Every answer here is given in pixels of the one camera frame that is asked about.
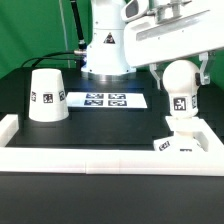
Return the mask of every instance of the black tabletop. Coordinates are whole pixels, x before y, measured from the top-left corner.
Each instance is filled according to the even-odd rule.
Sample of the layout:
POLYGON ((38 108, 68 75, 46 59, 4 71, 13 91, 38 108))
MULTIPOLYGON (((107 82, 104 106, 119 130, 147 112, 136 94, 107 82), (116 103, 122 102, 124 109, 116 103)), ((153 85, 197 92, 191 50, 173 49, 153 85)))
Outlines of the black tabletop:
MULTIPOLYGON (((147 72, 136 79, 100 83, 61 69, 65 91, 143 93, 147 109, 69 108, 60 122, 28 118, 32 69, 0 80, 0 116, 19 114, 20 130, 8 146, 152 150, 166 137, 166 92, 147 72)), ((221 140, 224 92, 214 84, 198 94, 199 117, 221 140)), ((0 223, 211 224, 224 220, 224 178, 154 175, 0 174, 0 223)))

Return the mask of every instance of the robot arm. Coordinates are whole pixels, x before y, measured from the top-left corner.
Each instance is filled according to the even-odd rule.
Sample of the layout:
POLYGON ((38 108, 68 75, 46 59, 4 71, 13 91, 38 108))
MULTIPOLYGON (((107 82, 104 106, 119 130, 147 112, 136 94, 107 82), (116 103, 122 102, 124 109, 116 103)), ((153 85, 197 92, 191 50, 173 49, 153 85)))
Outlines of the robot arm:
POLYGON ((141 12, 136 10, 140 2, 131 1, 122 12, 122 18, 129 22, 124 30, 127 62, 133 67, 149 65, 160 88, 162 76, 157 72, 158 63, 174 61, 163 74, 172 115, 166 120, 174 135, 154 141, 154 148, 160 151, 224 149, 206 122, 194 117, 198 112, 198 87, 210 83, 208 69, 214 61, 214 51, 224 48, 221 29, 224 14, 220 2, 154 0, 153 8, 147 12, 147 6, 141 12), (190 61, 178 60, 195 55, 202 61, 200 69, 190 61))
POLYGON ((122 80, 136 71, 124 55, 125 22, 121 19, 124 0, 91 0, 92 41, 87 47, 84 77, 101 81, 122 80))
POLYGON ((131 66, 173 61, 224 47, 220 1, 154 0, 154 8, 146 12, 148 2, 142 13, 127 20, 124 14, 136 1, 122 12, 122 18, 130 21, 124 30, 124 48, 131 66))

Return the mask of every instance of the upside-down cup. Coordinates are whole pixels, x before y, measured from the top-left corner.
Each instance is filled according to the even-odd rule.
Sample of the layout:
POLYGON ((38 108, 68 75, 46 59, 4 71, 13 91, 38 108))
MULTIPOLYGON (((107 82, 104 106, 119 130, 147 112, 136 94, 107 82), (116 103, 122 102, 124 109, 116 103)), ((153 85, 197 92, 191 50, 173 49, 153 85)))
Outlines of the upside-down cup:
POLYGON ((58 69, 36 69, 32 72, 29 118, 40 122, 53 122, 67 118, 61 71, 58 69))

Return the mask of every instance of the printed marker sheet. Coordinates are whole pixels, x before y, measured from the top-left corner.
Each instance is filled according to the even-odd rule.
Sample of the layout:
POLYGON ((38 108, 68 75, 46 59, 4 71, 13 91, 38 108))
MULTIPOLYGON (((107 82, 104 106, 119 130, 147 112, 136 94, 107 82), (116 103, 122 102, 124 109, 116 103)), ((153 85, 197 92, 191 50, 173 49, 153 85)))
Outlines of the printed marker sheet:
POLYGON ((68 107, 147 108, 141 93, 69 92, 68 107))

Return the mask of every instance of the black cable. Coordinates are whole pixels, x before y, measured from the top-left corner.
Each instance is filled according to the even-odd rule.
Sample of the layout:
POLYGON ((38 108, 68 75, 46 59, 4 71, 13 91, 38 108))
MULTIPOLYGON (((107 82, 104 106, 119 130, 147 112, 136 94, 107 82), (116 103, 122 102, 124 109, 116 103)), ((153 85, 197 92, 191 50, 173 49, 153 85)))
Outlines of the black cable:
POLYGON ((66 60, 74 61, 74 60, 75 60, 75 58, 37 57, 37 58, 30 58, 30 59, 24 61, 23 64, 22 64, 20 67, 21 67, 21 68, 24 67, 24 65, 27 64, 27 63, 30 62, 30 61, 33 61, 33 60, 40 60, 40 59, 41 59, 41 61, 42 61, 42 60, 45 60, 45 59, 50 59, 50 60, 64 60, 64 61, 66 61, 66 60))
POLYGON ((81 25, 80 16, 79 16, 78 5, 76 0, 70 0, 70 2, 71 2, 72 11, 73 11, 74 19, 75 19, 77 35, 79 38, 79 49, 84 50, 86 49, 87 46, 86 46, 84 35, 82 32, 82 25, 81 25))
POLYGON ((31 67, 36 67, 42 60, 44 60, 45 57, 52 57, 52 56, 58 56, 58 55, 64 55, 64 54, 73 54, 74 55, 74 51, 60 51, 60 52, 55 52, 55 53, 51 53, 51 54, 46 54, 42 57, 40 57, 36 62, 34 62, 31 67))

